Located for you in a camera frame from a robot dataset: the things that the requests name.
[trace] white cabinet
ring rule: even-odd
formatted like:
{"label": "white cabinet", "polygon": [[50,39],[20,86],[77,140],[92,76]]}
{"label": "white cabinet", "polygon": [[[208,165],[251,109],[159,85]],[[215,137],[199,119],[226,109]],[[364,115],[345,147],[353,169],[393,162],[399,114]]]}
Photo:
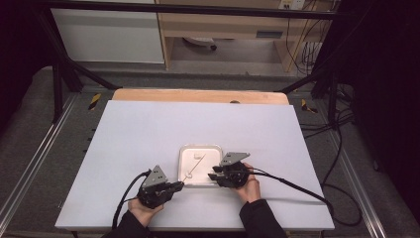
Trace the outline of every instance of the white cabinet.
{"label": "white cabinet", "polygon": [[73,60],[163,63],[156,13],[52,9],[52,14]]}

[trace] metal frame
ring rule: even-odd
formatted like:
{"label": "metal frame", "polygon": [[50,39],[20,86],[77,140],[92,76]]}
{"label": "metal frame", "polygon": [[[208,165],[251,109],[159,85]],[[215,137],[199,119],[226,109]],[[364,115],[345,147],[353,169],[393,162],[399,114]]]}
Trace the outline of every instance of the metal frame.
{"label": "metal frame", "polygon": [[7,226],[12,220],[13,215],[19,207],[19,204],[23,200],[26,192],[31,186],[32,181],[35,178],[38,170],[43,164],[44,159],[46,158],[50,148],[53,145],[55,138],[57,137],[59,131],[64,125],[65,120],[67,119],[72,106],[77,98],[78,94],[73,93],[70,95],[64,105],[64,110],[61,117],[58,118],[55,124],[52,124],[34,156],[32,157],[30,163],[16,184],[15,188],[7,198],[3,207],[0,210],[0,237],[6,231]]}
{"label": "metal frame", "polygon": [[[328,113],[325,103],[320,100],[315,100],[317,105],[318,111],[322,116],[325,123],[328,123]],[[333,141],[333,145],[336,150],[339,150],[340,139],[337,131],[330,130],[329,134]],[[374,211],[373,205],[368,198],[368,193],[365,191],[365,188],[359,179],[358,173],[356,172],[355,168],[352,165],[351,159],[346,152],[344,146],[341,150],[340,155],[340,165],[343,168],[343,173],[346,176],[347,182],[349,183],[350,189],[352,190],[355,199],[358,201],[359,205],[361,206],[361,210],[364,215],[365,224],[367,226],[367,230],[370,233],[371,237],[374,238],[385,238],[386,233],[382,227],[382,223],[380,222],[376,212]]]}
{"label": "metal frame", "polygon": [[72,60],[60,40],[58,33],[53,30],[51,22],[46,17],[46,9],[78,9],[95,11],[119,11],[119,12],[152,12],[152,13],[177,13],[177,14],[206,14],[226,16],[248,16],[289,19],[320,19],[320,20],[351,20],[356,16],[348,13],[335,12],[311,12],[290,11],[281,9],[239,8],[239,7],[214,7],[194,5],[167,5],[167,4],[142,4],[142,3],[115,3],[115,2],[91,2],[91,1],[68,1],[68,0],[40,0],[28,1],[32,12],[48,37],[54,51],[56,64],[54,64],[54,119],[57,120],[62,113],[61,77],[66,82],[70,91],[80,91],[83,87],[76,72],[80,72],[90,79],[98,82],[108,89],[118,89],[121,86],[109,83],[105,79],[89,71]]}

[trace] metal bracket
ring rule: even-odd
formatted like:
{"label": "metal bracket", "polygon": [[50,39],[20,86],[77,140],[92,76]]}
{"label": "metal bracket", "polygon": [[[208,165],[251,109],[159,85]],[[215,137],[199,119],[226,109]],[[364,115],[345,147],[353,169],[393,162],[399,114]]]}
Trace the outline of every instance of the metal bracket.
{"label": "metal bracket", "polygon": [[146,188],[165,182],[167,182],[167,178],[166,175],[163,173],[163,170],[160,168],[160,166],[155,166],[151,174],[143,182],[142,187]]}
{"label": "metal bracket", "polygon": [[220,162],[220,166],[230,166],[246,157],[249,157],[250,153],[242,152],[228,152],[223,160]]}

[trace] dark wall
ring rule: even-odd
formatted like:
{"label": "dark wall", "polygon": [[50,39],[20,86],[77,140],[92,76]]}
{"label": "dark wall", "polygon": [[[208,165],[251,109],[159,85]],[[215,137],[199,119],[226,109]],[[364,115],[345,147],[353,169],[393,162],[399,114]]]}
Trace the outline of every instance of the dark wall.
{"label": "dark wall", "polygon": [[[419,10],[417,1],[375,1],[355,25],[343,63],[327,70],[355,88],[355,114],[371,152],[420,222]],[[330,42],[348,33],[336,31]]]}
{"label": "dark wall", "polygon": [[[49,19],[53,16],[47,11]],[[0,133],[18,108],[32,76],[53,61],[51,48],[22,0],[0,1]]]}

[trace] table leg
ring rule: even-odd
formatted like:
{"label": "table leg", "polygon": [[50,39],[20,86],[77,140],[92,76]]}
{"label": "table leg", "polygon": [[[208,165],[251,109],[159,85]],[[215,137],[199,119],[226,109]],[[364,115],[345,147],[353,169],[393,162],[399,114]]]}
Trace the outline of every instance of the table leg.
{"label": "table leg", "polygon": [[77,231],[71,231],[71,234],[73,234],[74,238],[78,238]]}

